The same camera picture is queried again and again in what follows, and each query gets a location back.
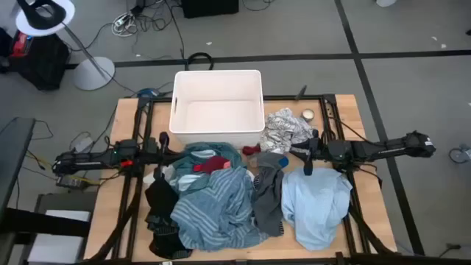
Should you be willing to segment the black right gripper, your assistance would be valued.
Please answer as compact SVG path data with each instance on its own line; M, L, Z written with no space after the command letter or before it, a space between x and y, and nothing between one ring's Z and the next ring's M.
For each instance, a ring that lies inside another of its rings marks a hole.
M311 154L311 157L306 158L304 161L303 172L306 176L312 175L314 170L312 160L330 160L330 153L328 151L327 144L325 143L325 135L324 133L319 134L319 131L316 129L312 130L312 139L308 139L298 144L292 144L290 151Z

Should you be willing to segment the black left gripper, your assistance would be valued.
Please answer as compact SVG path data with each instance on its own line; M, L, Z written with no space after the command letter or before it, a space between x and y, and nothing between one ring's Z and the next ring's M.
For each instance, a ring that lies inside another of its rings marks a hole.
M172 154L169 149L169 135L163 131L159 134L159 140L150 138L146 142L145 148L145 164L158 164L154 169L153 178L155 181L164 179L162 166L167 166L172 163Z

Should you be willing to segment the teal dotted garment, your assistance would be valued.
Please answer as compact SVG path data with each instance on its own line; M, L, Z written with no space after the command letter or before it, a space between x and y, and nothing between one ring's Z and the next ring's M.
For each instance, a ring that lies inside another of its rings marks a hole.
M173 162L175 173L174 185L171 187L177 192L186 192L188 189L201 189L207 182L210 174L194 172L193 167L204 163L207 159L220 156L230 160L230 167L245 167L239 151L227 143L198 142L187 145L182 151L182 156Z

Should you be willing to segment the black printed garment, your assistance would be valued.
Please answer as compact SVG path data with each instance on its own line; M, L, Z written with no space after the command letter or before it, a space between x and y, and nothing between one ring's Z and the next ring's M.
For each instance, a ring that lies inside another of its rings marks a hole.
M163 178L158 178L145 190L145 195L150 207L145 221L152 231L149 250L167 260L189 258L192 249L183 245L179 237L180 228L171 218L179 199L177 193Z

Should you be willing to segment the maroon sock with pink toe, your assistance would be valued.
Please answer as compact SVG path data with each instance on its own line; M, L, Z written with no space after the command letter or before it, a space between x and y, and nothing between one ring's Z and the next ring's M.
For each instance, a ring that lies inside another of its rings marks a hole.
M227 169L229 167L230 167L230 160L220 157L220 156L214 156L212 158L207 159L202 164L195 165L193 167L193 171L211 174L214 171Z

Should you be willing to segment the dark grey boxer briefs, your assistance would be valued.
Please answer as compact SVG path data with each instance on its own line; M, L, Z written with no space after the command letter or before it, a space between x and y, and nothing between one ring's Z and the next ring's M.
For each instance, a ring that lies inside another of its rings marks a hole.
M255 156L258 175L255 177L255 193L252 197L254 223L269 236L283 235L281 209L283 169L288 158L274 152L261 152Z

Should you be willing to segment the light blue shirt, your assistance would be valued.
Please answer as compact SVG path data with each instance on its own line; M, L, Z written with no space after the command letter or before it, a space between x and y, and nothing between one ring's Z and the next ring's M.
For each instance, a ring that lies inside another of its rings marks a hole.
M289 172L282 181L281 209L297 242L309 251L328 248L348 214L352 189L334 169L315 168L310 175L302 168Z

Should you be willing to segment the blue striped shirt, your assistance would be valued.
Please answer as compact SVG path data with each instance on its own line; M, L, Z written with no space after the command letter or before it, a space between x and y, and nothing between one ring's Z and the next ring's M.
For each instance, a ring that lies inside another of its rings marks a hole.
M254 247L269 238L252 221L254 187L244 167L214 171L171 212L184 247L206 252Z

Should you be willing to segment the white plastic laundry basket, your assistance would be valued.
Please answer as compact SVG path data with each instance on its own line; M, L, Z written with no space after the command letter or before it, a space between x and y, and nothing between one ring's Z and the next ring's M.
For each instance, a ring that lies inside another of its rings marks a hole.
M264 128L258 70L175 74L169 131L183 144L225 142L240 149L256 145Z

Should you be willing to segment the black power brick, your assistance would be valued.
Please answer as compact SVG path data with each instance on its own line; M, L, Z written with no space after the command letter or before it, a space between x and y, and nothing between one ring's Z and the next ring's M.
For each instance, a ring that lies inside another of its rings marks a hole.
M57 178L56 186L71 190L84 190L90 186L90 183L83 180L81 177L66 175Z

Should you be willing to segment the white power strip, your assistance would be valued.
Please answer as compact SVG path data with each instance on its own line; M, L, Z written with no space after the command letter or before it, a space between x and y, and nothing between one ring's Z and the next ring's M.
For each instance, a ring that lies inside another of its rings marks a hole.
M112 23L111 32L120 38L127 38L137 32L135 16L132 13L123 13Z

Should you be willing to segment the black case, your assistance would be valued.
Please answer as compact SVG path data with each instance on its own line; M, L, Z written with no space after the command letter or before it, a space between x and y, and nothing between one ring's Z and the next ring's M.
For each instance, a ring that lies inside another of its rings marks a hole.
M39 91L53 91L60 87L69 55L67 45L56 34L33 37L25 57L8 56L9 70L20 74Z

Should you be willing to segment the grey caster wheel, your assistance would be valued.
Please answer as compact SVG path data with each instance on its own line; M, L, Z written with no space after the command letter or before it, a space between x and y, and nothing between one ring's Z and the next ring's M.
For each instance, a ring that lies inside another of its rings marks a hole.
M452 162L457 164L471 162L471 146L462 144L457 148L452 148L448 155Z

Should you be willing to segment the black floor box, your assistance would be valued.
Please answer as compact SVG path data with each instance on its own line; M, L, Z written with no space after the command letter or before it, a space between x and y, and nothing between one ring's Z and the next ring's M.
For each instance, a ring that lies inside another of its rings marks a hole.
M185 18L232 15L239 11L239 0L181 0Z

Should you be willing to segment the black floor plug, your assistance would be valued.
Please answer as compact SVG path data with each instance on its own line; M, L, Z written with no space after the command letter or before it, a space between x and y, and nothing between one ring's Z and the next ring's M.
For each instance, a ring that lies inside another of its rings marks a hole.
M445 245L445 250L443 250L440 254L439 254L439 258L442 258L444 257L447 253L449 253L450 251L453 251L453 250L460 250L461 249L461 245L460 244L453 244L453 243L446 243Z

